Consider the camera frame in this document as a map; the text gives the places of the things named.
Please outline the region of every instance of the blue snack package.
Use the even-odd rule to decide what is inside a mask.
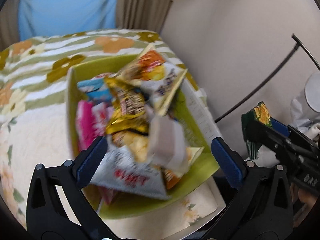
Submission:
[[[78,89],[86,93],[91,100],[98,102],[108,102],[112,100],[112,95],[103,78],[110,73],[98,75],[89,80],[83,80],[77,83]]]

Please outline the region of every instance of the snack box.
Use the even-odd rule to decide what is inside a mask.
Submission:
[[[105,72],[117,72],[127,63],[134,60],[136,56],[106,57],[81,63],[69,69],[66,89],[67,133],[70,150],[74,157],[79,154],[78,135],[75,126],[77,105],[78,101],[86,99],[86,96],[78,90],[77,83]],[[101,217],[106,219],[126,218],[165,207],[195,190],[219,168],[209,146],[215,137],[221,136],[221,133],[207,107],[200,99],[197,85],[189,73],[187,73],[180,89],[178,89],[172,101],[172,106],[174,116],[184,128],[185,138],[188,143],[194,147],[204,146],[203,153],[179,183],[171,190],[168,190],[168,194],[171,195],[170,200],[163,201],[120,193],[111,205],[104,206],[100,210]],[[97,188],[94,185],[89,185],[83,191],[92,207],[97,209],[101,199]]]

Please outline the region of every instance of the green box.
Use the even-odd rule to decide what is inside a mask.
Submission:
[[[66,90],[68,116],[67,128],[69,145],[74,157],[79,154],[78,135],[75,127],[76,110],[78,102],[85,98],[84,94],[77,89],[76,84],[79,81],[90,79],[101,73],[117,72],[120,68],[135,59],[135,57],[136,55],[106,57],[78,64],[69,70],[68,87]],[[194,89],[191,89],[192,85],[187,79],[184,80],[183,86],[187,86],[191,91],[190,93],[195,91]],[[205,138],[204,131],[198,127],[194,114],[191,113],[187,107],[186,102],[188,101],[189,95],[183,93],[183,90],[183,88],[180,88],[177,91],[177,95],[172,102],[174,105],[175,117],[182,123],[186,139],[189,141],[190,146],[204,146],[204,152],[191,166],[190,171],[182,177],[181,181],[173,187],[173,189],[168,191],[168,194],[172,196],[170,200],[163,201],[133,194],[121,193],[111,205],[107,206],[103,203],[99,214],[101,217],[106,219],[126,218],[165,207],[177,200],[180,200],[195,190],[219,168],[207,143],[210,138]],[[197,107],[201,108],[202,112],[208,112],[208,110],[204,109],[204,104],[201,104],[200,100],[199,102],[194,103],[197,104]],[[207,119],[208,122],[213,122],[212,118],[208,117]],[[220,136],[219,130],[217,128],[215,129],[216,131],[214,131],[214,133],[217,134],[216,136]],[[100,200],[100,198],[97,198],[97,190],[93,189],[93,191],[89,190],[89,192],[86,192],[86,189],[84,189],[84,192],[90,204],[94,208],[97,208]]]

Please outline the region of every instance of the brown curtain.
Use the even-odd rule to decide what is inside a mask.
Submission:
[[[0,11],[0,51],[19,41],[19,1],[7,0]]]
[[[160,32],[172,0],[118,0],[118,28]]]

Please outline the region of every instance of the blue gripper pad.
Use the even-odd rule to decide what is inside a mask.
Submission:
[[[240,189],[247,171],[242,157],[237,152],[232,151],[221,137],[212,140],[211,152],[223,170],[230,186]]]
[[[290,135],[290,132],[287,128],[286,125],[284,125],[283,123],[280,123],[279,121],[277,121],[276,119],[271,117],[271,124],[272,124],[272,128],[275,129],[277,132],[281,133],[282,135],[288,137]]]
[[[103,136],[98,136],[88,149],[82,151],[77,156],[74,161],[73,175],[76,177],[76,185],[78,188],[89,185],[107,150],[107,139]]]

